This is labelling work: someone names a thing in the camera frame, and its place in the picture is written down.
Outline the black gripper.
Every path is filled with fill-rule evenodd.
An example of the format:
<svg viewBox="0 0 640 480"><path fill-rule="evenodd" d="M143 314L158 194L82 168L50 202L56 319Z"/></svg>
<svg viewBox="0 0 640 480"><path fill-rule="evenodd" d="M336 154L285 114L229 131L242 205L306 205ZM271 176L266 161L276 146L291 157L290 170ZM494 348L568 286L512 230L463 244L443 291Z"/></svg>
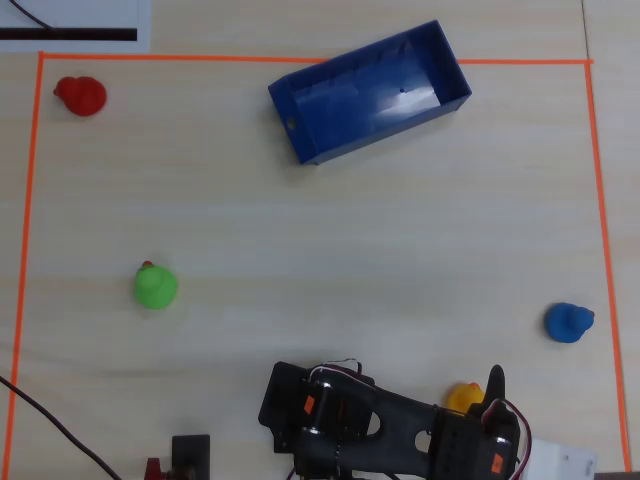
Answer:
<svg viewBox="0 0 640 480"><path fill-rule="evenodd" d="M474 415L439 408L431 430L433 479L517 479L521 428L505 398L501 365L491 368L485 404Z"/></svg>

